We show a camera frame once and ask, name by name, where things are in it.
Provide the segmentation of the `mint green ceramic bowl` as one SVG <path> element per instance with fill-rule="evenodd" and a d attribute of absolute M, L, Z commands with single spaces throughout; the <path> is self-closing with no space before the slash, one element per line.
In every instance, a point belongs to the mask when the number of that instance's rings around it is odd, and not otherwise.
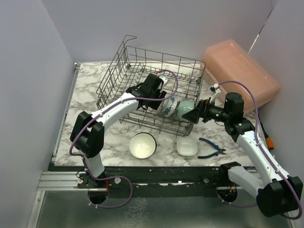
<path fill-rule="evenodd" d="M 177 118 L 180 121 L 185 121 L 185 119 L 182 116 L 188 113 L 189 111 L 193 110 L 193 108 L 194 108 L 194 102 L 192 100 L 179 101 L 176 107 Z"/>

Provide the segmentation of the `lime green square bowl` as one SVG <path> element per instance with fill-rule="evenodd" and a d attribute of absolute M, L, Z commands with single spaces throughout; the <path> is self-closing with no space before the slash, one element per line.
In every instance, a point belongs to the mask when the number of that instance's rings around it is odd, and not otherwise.
<path fill-rule="evenodd" d="M 177 151 L 182 156 L 194 156 L 198 151 L 197 141 L 189 136 L 177 140 Z"/>

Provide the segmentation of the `grey wire dish rack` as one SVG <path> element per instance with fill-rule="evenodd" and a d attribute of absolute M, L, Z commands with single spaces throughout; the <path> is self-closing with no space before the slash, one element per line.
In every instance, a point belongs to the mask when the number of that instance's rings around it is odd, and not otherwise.
<path fill-rule="evenodd" d="M 191 58 L 132 47 L 126 35 L 96 91 L 97 107 L 104 108 L 129 91 L 140 97 L 164 98 L 173 95 L 178 101 L 199 101 L 205 62 Z M 140 108 L 120 119 L 175 136 L 188 136 L 193 129 L 176 113 L 164 117 L 150 101 L 140 101 Z"/>

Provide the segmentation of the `white blue floral bowl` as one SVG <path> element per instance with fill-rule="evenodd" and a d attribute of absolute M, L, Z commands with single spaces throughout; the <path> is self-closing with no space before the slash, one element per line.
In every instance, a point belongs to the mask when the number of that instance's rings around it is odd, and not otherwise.
<path fill-rule="evenodd" d="M 161 107 L 161 113 L 164 117 L 169 117 L 175 111 L 178 99 L 174 96 L 164 101 Z"/>

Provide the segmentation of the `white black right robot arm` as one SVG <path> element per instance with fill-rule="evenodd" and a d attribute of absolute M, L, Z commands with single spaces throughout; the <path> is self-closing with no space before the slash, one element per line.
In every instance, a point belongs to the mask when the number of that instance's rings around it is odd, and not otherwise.
<path fill-rule="evenodd" d="M 299 219 L 303 214 L 300 202 L 303 183 L 299 177 L 292 177 L 273 158 L 257 135 L 257 128 L 243 117 L 244 100 L 238 93 L 227 93 L 224 107 L 215 106 L 210 99 L 200 100 L 197 106 L 182 117 L 194 124 L 215 120 L 223 122 L 225 130 L 248 155 L 259 173 L 257 178 L 237 162 L 221 166 L 219 182 L 228 186 L 236 183 L 256 199 L 260 211 L 266 217 L 285 216 L 298 210 Z"/>

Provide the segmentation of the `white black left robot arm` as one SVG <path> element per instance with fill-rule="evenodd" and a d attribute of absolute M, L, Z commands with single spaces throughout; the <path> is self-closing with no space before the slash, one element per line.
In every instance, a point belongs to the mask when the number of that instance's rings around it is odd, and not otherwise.
<path fill-rule="evenodd" d="M 98 188 L 104 184 L 105 168 L 100 151 L 105 142 L 105 131 L 116 121 L 139 108 L 156 110 L 167 94 L 162 90 L 168 79 L 149 74 L 144 82 L 131 86 L 115 101 L 91 114 L 81 112 L 74 124 L 70 141 L 90 171 L 88 181 Z"/>

